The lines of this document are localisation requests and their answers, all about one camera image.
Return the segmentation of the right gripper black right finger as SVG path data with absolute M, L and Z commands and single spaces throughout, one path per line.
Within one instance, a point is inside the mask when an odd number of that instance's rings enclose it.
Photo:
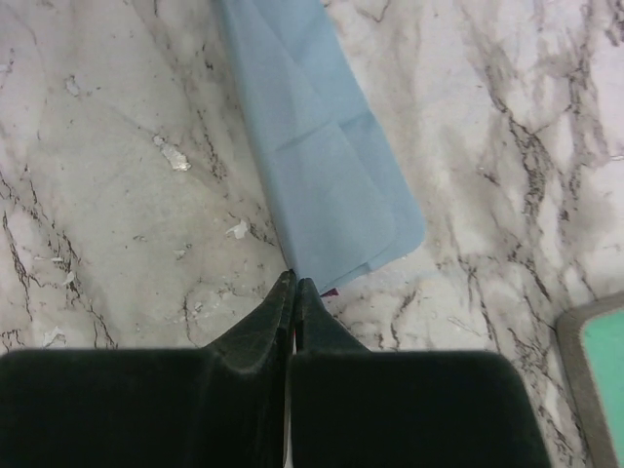
M 517 371 L 488 351 L 372 352 L 297 287 L 291 360 L 297 467 L 547 467 Z

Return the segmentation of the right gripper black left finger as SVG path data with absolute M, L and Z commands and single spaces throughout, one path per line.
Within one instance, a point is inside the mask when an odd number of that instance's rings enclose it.
M 25 349 L 1 360 L 5 467 L 280 467 L 296 278 L 199 348 Z

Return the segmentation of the grey rectangular block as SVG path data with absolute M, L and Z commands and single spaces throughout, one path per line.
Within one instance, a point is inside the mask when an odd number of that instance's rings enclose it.
M 563 368 L 595 467 L 623 465 L 623 294 L 563 313 Z

